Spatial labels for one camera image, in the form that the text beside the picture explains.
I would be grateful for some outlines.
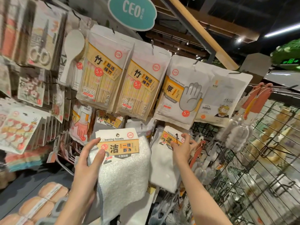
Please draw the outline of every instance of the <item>green exit sign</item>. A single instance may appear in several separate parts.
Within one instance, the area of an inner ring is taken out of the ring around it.
[[[299,65],[300,64],[300,58],[290,58],[290,59],[284,59],[280,65]]]

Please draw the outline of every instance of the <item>scissors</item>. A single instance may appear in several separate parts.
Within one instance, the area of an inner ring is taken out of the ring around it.
[[[32,47],[30,49],[30,59],[33,62],[40,62],[42,65],[46,66],[50,63],[51,57],[50,53],[45,49],[47,42],[49,28],[49,20],[47,19],[46,25],[43,30],[42,38],[39,46]]]

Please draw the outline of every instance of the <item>ceiling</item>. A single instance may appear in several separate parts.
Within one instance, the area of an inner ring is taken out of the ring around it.
[[[207,57],[201,44],[160,1],[155,26],[139,32],[145,41],[195,58]],[[300,0],[180,0],[209,34],[239,65],[251,53],[269,55],[279,45],[300,38],[300,29],[270,38],[264,35],[300,23]]]

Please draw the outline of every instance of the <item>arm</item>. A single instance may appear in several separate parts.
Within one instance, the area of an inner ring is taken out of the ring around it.
[[[182,137],[185,138],[184,144],[178,146],[173,142],[171,145],[196,224],[232,225],[189,167],[188,158],[195,141],[190,140],[190,136],[186,133],[182,134]]]
[[[59,214],[55,225],[80,225],[95,198],[94,187],[98,178],[100,166],[103,162],[105,151],[99,150],[91,166],[87,165],[90,150],[99,143],[100,138],[89,142],[81,151],[75,166],[72,188],[62,212]]]

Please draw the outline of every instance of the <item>metal wire rack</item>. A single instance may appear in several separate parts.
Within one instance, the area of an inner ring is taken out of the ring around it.
[[[217,145],[226,159],[205,188],[233,224],[300,224],[299,108],[268,100],[241,151]],[[218,143],[218,127],[194,123],[192,129],[210,144]]]

